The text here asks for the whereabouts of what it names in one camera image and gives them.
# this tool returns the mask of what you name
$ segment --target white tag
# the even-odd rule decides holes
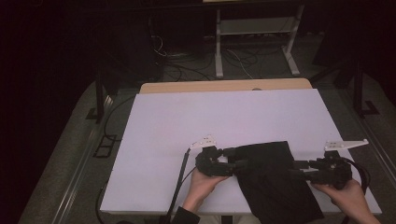
[[[213,147],[216,145],[215,139],[212,135],[208,135],[207,137],[201,139],[200,141],[193,143],[190,146],[190,149],[202,148],[202,147]]]
[[[352,147],[360,147],[367,144],[369,144],[367,139],[363,139],[363,141],[342,141],[342,142],[328,141],[324,147],[324,150],[325,151],[341,150]]]

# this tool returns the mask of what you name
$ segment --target gray floor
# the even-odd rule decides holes
[[[302,73],[301,77],[312,77],[323,69],[311,64],[321,38],[320,35],[297,37],[292,53]],[[224,79],[292,77],[281,53],[281,47],[286,41],[286,36],[274,35],[225,39],[222,51]],[[164,68],[163,81],[214,79],[214,51],[211,45],[206,49],[209,53],[199,57],[195,55],[172,57],[168,61],[171,64]],[[244,68],[227,49],[243,61]],[[332,81],[335,75],[336,73],[323,78],[315,83],[314,87],[319,89],[345,140],[367,138],[372,143],[359,150],[351,149],[350,152],[354,160],[365,166],[372,174],[371,190],[383,210],[383,214],[378,218],[382,223],[393,223],[392,220],[396,220],[393,214],[393,211],[396,211],[396,189],[394,182],[391,181],[390,162],[396,161],[394,150],[396,108],[385,97],[379,85],[372,78],[365,76],[364,100],[372,101],[380,115],[370,115],[366,116],[366,119],[360,119],[351,109],[351,87],[346,90],[334,88]],[[107,98],[105,119],[99,124],[86,119],[89,110],[95,108],[94,84],[92,83],[81,95],[47,168],[26,206],[20,220],[21,224],[100,223],[95,214],[96,200],[109,178],[119,143],[116,143],[111,156],[107,159],[93,158],[92,154],[104,134],[107,118],[109,119],[106,132],[116,134],[117,139],[121,139],[133,103],[131,97],[137,92],[138,90],[134,89],[124,89],[120,90],[117,96]],[[103,213],[99,215],[104,223],[128,220],[140,224],[144,223],[145,219],[156,218],[112,216]],[[342,218],[342,215],[331,215],[312,223],[341,223]]]

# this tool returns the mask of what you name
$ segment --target white table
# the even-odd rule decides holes
[[[299,90],[243,91],[241,87],[292,89],[292,83],[301,84],[294,85]],[[101,211],[164,215],[172,201],[185,151],[207,134],[216,138],[218,148],[288,141],[295,160],[322,158],[326,141],[343,140],[318,91],[309,89],[306,79],[204,84],[159,83],[142,88],[145,93],[134,100]],[[196,89],[196,85],[206,87],[205,91],[183,92]],[[148,94],[160,88],[173,92]],[[191,151],[186,173],[199,152]],[[348,151],[340,154],[351,159]],[[360,179],[356,170],[353,176]],[[176,208],[182,204],[189,182],[187,179],[181,188]],[[323,212],[339,212],[326,195],[315,189],[313,192]],[[366,198],[372,212],[381,213],[370,190]],[[236,177],[220,183],[200,209],[200,214],[249,213]]]

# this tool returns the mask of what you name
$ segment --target black cloth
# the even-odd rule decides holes
[[[252,214],[261,223],[306,223],[323,214],[304,180],[290,178],[293,161],[287,142],[237,147],[229,161],[247,160],[235,172]]]
[[[172,220],[172,224],[197,224],[200,218],[194,213],[179,207]]]

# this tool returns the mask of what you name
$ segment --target person's left hand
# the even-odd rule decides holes
[[[195,168],[191,174],[190,189],[183,203],[183,208],[196,213],[216,185],[227,178],[228,176],[207,176]]]

